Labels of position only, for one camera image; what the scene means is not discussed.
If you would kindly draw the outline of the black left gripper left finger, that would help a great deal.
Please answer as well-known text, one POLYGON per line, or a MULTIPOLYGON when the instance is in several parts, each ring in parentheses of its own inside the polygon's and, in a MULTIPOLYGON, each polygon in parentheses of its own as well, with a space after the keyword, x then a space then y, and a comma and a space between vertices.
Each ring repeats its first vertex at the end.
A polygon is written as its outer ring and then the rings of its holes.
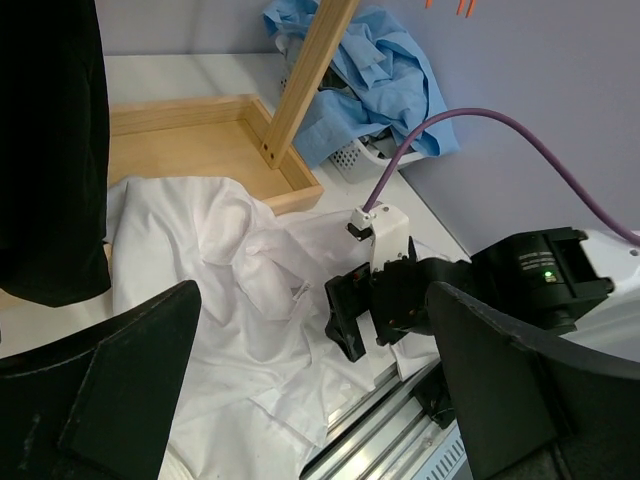
POLYGON ((155 479, 201 311, 195 281, 1 361, 4 479, 155 479))

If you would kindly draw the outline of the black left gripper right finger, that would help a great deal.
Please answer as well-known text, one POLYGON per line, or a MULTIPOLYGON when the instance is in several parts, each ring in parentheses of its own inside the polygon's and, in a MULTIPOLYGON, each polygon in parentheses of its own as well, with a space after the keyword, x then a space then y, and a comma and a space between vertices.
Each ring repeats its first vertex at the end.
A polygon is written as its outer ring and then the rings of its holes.
POLYGON ((638 363, 443 282, 426 302, 474 478, 638 478, 638 363))

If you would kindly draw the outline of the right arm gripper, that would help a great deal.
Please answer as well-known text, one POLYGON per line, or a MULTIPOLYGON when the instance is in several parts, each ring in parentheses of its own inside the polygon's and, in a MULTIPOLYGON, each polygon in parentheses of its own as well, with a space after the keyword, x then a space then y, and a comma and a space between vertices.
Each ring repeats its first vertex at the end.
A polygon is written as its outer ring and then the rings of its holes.
POLYGON ((350 362, 366 354, 357 320, 368 310, 379 346, 395 345, 408 333, 433 336, 426 300, 432 281, 429 261, 418 260, 409 237, 408 254, 387 262, 372 276, 369 269, 354 269, 325 284, 330 309, 326 336, 350 362))

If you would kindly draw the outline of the white shirt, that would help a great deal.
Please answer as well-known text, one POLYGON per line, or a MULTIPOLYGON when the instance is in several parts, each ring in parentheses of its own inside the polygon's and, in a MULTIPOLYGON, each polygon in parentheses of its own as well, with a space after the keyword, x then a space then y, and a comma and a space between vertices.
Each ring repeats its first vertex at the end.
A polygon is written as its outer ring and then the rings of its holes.
POLYGON ((346 230, 356 200, 275 215, 227 178, 128 178, 108 193, 113 310, 183 280, 202 307, 160 470, 164 479, 295 479, 330 416, 438 357, 431 337, 346 359, 324 332, 325 283, 369 257, 346 230))

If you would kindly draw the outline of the black shirt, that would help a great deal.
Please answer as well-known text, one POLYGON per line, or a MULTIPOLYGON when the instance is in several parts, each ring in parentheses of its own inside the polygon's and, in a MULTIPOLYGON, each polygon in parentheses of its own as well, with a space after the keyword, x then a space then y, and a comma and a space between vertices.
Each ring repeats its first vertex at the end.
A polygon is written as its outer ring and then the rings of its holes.
POLYGON ((48 307, 111 285, 110 116, 96 6, 1 5, 1 287, 48 307))

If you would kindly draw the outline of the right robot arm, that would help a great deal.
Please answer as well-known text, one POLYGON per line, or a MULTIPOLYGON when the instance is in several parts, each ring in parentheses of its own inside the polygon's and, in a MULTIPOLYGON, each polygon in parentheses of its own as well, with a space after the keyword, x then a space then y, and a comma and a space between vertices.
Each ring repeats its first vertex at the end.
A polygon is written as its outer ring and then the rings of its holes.
POLYGON ((325 331, 351 361, 369 314, 380 344, 435 339, 418 398, 456 423, 477 479, 635 479, 639 364, 571 342, 579 319, 636 302, 639 251, 570 227, 512 235, 469 260, 363 264, 326 283, 325 331))

